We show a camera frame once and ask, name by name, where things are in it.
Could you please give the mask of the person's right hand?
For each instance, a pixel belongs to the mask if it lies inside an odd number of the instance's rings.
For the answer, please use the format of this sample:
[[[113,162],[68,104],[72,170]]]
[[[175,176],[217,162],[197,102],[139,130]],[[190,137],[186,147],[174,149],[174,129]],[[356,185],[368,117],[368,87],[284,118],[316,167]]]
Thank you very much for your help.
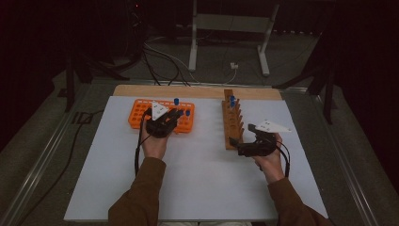
[[[279,151],[282,138],[279,134],[275,134],[275,137],[277,140],[277,149],[274,152],[268,156],[253,156],[255,164],[262,169],[266,182],[269,185],[284,178]]]

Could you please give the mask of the aluminium floor rail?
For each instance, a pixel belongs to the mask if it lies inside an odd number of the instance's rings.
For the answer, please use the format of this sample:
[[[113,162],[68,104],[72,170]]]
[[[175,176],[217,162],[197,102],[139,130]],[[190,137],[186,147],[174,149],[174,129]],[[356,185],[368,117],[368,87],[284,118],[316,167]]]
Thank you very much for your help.
[[[327,139],[331,144],[332,152],[334,153],[335,158],[337,159],[342,175],[351,193],[352,200],[354,201],[354,203],[357,206],[357,209],[359,210],[359,214],[364,223],[364,226],[380,226],[379,223],[377,222],[375,214],[371,209],[368,200],[366,199],[363,189],[359,184],[356,174],[353,171],[343,151],[342,145],[339,143],[339,140],[333,133],[331,126],[327,123],[327,120],[325,119],[323,112],[324,109],[323,101],[319,96],[313,96],[313,95],[311,96],[311,101],[316,109],[318,118],[321,121],[321,124],[323,125],[323,128],[327,133]]]
[[[183,87],[183,88],[251,88],[251,89],[271,89],[272,86],[250,86],[250,85],[223,85],[214,83],[197,83],[189,82],[188,85],[183,83],[172,83],[170,86],[168,82],[159,82],[158,84],[152,80],[113,80],[113,79],[93,79],[91,84],[103,84],[103,85],[134,85],[134,86],[147,86],[147,87]],[[287,89],[281,89],[285,91],[298,91],[306,92],[308,88],[305,87],[289,87]]]
[[[71,110],[68,112],[63,111],[62,117],[57,123],[55,130],[46,141],[45,146],[40,151],[40,154],[35,159],[29,172],[24,177],[21,186],[12,199],[12,202],[8,205],[5,213],[0,216],[0,226],[16,226],[18,224],[21,215],[23,214],[34,190],[39,184],[43,173],[46,171],[46,168],[52,160],[60,141],[71,124],[76,108],[81,104],[83,98],[88,92],[88,89],[89,85],[82,85],[76,92],[75,103],[72,105]]]

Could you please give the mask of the person's left hand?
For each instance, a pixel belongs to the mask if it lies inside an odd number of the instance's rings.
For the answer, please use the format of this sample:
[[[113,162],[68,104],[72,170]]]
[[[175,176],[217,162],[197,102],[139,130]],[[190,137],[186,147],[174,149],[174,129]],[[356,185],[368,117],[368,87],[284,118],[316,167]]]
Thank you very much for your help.
[[[144,121],[140,139],[144,156],[162,160],[167,150],[168,136],[161,138],[150,136],[146,131],[146,125],[147,122]]]

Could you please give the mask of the white table cover sheet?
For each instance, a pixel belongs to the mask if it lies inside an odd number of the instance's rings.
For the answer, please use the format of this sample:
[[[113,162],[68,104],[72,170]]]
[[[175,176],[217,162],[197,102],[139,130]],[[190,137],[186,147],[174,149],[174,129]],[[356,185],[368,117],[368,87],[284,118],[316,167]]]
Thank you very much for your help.
[[[128,117],[134,98],[109,98],[64,218],[103,221],[110,206],[129,189],[134,176],[137,132]],[[222,107],[217,99],[194,100],[194,125],[173,134],[160,192],[164,221],[272,220],[277,213],[264,175],[253,160],[228,151]],[[289,179],[302,201],[320,214],[327,210],[283,101],[244,100],[243,121],[269,120],[286,127],[282,139],[291,155]]]

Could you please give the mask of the orange plastic tube rack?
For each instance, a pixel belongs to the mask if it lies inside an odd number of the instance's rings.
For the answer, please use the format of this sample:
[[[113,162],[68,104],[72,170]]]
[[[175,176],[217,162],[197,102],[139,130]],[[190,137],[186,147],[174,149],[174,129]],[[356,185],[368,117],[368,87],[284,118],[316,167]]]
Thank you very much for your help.
[[[193,127],[194,122],[194,114],[195,114],[195,105],[188,102],[181,102],[178,106],[175,106],[173,101],[166,101],[166,100],[152,100],[152,99],[136,99],[131,109],[131,113],[128,118],[128,122],[130,123],[131,127],[134,129],[138,129],[140,127],[140,120],[144,112],[151,108],[152,102],[157,102],[161,105],[167,106],[169,108],[176,108],[182,109],[184,112],[186,109],[191,110],[190,117],[186,117],[183,114],[179,118],[179,122],[177,127],[174,129],[176,133],[190,133]]]

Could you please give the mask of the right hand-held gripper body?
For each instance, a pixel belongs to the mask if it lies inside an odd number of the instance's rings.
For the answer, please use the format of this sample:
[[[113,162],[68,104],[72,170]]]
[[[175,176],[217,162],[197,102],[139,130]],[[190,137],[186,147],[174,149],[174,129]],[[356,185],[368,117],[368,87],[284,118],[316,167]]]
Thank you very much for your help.
[[[269,120],[264,120],[256,125],[258,132],[255,135],[255,140],[249,143],[239,143],[236,147],[239,155],[245,157],[251,156],[268,156],[277,149],[276,133],[290,132],[290,129],[274,123]],[[283,152],[281,148],[279,151],[284,157],[289,157],[289,151]]]

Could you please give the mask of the dark equipment tower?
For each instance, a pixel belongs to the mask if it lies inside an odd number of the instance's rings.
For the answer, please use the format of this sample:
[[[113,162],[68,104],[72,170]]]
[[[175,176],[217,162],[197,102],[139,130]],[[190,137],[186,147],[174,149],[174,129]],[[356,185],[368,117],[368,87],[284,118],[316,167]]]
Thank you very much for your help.
[[[132,62],[141,58],[147,33],[143,0],[124,0],[127,16],[127,38],[124,55]]]

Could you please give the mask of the white metal stand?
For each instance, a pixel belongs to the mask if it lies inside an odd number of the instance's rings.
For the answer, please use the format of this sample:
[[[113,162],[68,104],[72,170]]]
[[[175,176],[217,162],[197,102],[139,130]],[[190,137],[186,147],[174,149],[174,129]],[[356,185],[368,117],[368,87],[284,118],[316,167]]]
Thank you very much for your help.
[[[263,42],[257,47],[257,54],[262,74],[263,76],[268,76],[270,74],[270,69],[266,59],[265,50],[271,37],[280,3],[277,2],[273,4],[271,14],[268,17],[255,17],[227,15],[221,13],[200,13],[198,12],[198,1],[199,0],[193,0],[192,34],[188,70],[190,72],[194,72],[196,70],[198,51],[197,32],[199,29],[263,33]]]

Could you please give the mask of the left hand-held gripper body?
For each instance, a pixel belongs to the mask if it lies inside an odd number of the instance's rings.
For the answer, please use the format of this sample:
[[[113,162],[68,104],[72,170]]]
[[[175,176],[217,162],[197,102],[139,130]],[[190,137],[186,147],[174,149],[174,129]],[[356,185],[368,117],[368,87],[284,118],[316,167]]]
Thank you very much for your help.
[[[177,126],[172,124],[171,118],[168,116],[169,108],[157,102],[152,102],[150,108],[151,117],[147,120],[146,131],[153,137],[166,137]]]

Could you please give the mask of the wooden tube rack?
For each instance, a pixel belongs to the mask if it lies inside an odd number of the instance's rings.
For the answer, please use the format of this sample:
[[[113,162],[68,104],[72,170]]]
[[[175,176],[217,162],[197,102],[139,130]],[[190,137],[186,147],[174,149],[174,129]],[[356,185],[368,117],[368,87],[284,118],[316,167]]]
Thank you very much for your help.
[[[244,123],[242,122],[243,116],[241,115],[240,100],[235,98],[235,107],[230,108],[230,96],[234,95],[232,89],[224,90],[225,99],[222,101],[222,116],[225,135],[225,148],[227,150],[234,150],[230,143],[229,138],[237,138],[239,143],[243,142]]]

